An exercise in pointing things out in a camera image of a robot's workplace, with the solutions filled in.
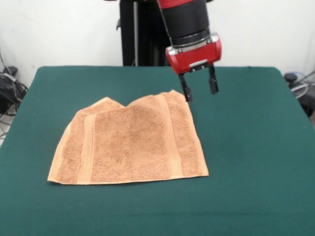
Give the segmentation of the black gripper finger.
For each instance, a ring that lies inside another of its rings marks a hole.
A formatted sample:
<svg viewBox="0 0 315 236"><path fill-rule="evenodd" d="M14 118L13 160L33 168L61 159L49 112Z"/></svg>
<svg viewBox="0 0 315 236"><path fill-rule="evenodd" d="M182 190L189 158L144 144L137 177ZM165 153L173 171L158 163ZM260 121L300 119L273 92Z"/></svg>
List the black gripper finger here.
<svg viewBox="0 0 315 236"><path fill-rule="evenodd" d="M218 84L217 84L217 79L216 79L216 73L215 73L215 67L213 64L209 64L209 86L210 86L210 92L212 95L215 95L219 89L218 89Z"/></svg>
<svg viewBox="0 0 315 236"><path fill-rule="evenodd" d="M179 79L180 79L180 83L184 92L184 96L185 96L185 100L186 102L192 102L193 98L192 98L192 93L191 93L191 89L190 87L187 86L185 78L184 78L184 74L180 74L179 75Z"/></svg>

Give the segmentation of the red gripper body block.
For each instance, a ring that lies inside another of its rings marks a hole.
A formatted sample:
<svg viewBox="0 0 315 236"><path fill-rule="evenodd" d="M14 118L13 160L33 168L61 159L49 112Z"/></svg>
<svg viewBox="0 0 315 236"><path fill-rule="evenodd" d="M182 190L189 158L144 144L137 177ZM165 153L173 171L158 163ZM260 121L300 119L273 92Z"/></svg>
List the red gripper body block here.
<svg viewBox="0 0 315 236"><path fill-rule="evenodd" d="M212 33L209 39L193 46L179 49L169 46L165 54L174 72L185 74L219 61L222 54L221 40L217 33Z"/></svg>

